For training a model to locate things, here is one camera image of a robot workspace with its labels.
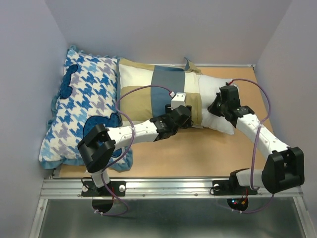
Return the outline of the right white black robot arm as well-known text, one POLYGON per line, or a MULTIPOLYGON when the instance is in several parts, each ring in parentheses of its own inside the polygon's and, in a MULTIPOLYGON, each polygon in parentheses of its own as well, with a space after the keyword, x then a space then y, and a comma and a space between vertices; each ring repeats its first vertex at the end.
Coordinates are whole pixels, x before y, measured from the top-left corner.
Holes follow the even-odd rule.
POLYGON ((237 87, 221 87, 208 111, 225 118, 247 136, 253 142, 254 150, 259 150, 266 159, 262 170, 251 167, 233 171, 228 181, 231 192, 240 193, 245 187, 259 187, 275 194, 304 184, 303 151, 279 140, 259 121, 250 107, 242 106, 237 87))

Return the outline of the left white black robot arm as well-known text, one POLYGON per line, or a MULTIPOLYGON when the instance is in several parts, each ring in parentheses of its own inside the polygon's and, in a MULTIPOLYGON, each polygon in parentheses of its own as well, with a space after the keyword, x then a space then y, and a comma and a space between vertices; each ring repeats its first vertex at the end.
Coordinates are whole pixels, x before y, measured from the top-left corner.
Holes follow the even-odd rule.
POLYGON ((191 126, 191 109, 186 106, 179 106, 167 114, 134 126, 107 128, 103 124, 97 124, 77 145, 94 182, 93 190, 98 195, 106 195, 110 191, 106 167, 114 151, 135 143, 168 139, 178 129, 191 126))

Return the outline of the blue tan white patchwork pillow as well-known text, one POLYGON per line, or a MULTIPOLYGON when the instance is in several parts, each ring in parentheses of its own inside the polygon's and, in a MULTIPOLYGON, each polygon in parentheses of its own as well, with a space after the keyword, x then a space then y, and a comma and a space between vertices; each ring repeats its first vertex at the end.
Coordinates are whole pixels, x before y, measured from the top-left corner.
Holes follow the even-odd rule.
POLYGON ((188 60, 185 67, 159 66, 120 59, 117 62, 118 108, 128 115, 122 125, 138 124, 165 114, 171 103, 170 91, 186 93, 192 107, 193 126, 202 128, 202 101, 199 90, 201 71, 188 60))

